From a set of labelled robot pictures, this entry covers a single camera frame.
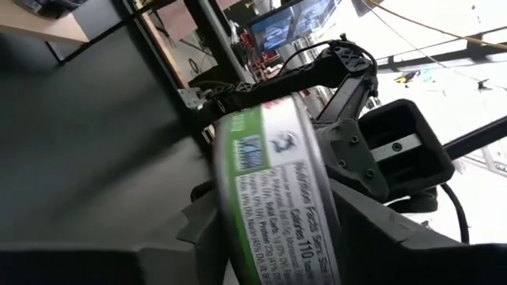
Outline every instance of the black surface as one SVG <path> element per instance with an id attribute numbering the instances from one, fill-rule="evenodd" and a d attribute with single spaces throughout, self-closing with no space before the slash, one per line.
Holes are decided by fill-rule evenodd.
<path id="1" fill-rule="evenodd" d="M 464 245 L 330 180 L 341 284 L 505 283 L 505 245 Z"/>
<path id="2" fill-rule="evenodd" d="M 75 17 L 91 38 L 118 11 L 90 0 Z M 43 41 L 0 35 L 0 241 L 142 241 L 209 179 L 129 31 L 58 68 Z"/>

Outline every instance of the logo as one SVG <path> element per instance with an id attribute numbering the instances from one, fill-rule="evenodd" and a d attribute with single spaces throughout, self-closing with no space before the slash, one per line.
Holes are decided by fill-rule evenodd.
<path id="1" fill-rule="evenodd" d="M 285 151 L 295 149 L 296 147 L 295 141 L 296 141 L 295 134 L 290 131 L 286 131 L 280 133 L 277 139 L 273 139 L 270 142 L 272 143 L 275 152 L 281 154 Z"/>
<path id="2" fill-rule="evenodd" d="M 259 135 L 251 135 L 235 140 L 234 148 L 236 149 L 236 169 L 238 171 L 254 169 L 264 165 L 261 137 Z"/>

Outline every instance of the metal frame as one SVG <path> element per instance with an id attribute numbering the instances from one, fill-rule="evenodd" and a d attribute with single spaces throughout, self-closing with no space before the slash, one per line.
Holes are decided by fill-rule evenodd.
<path id="1" fill-rule="evenodd" d="M 254 79 L 240 66 L 234 55 L 229 39 L 231 29 L 223 13 L 216 12 L 218 7 L 216 0 L 184 0 L 184 2 L 215 57 L 220 72 L 226 74 L 230 82 L 253 83 Z"/>

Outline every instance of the computer screen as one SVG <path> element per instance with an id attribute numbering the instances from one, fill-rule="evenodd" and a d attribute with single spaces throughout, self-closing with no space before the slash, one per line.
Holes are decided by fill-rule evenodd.
<path id="1" fill-rule="evenodd" d="M 294 0 L 253 19 L 248 29 L 257 51 L 275 51 L 320 29 L 341 0 Z"/>

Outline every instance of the can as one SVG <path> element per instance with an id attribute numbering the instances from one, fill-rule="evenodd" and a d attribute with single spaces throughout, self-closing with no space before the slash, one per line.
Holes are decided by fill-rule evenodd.
<path id="1" fill-rule="evenodd" d="M 339 284 L 339 224 L 298 94 L 222 118 L 219 205 L 240 284 Z"/>

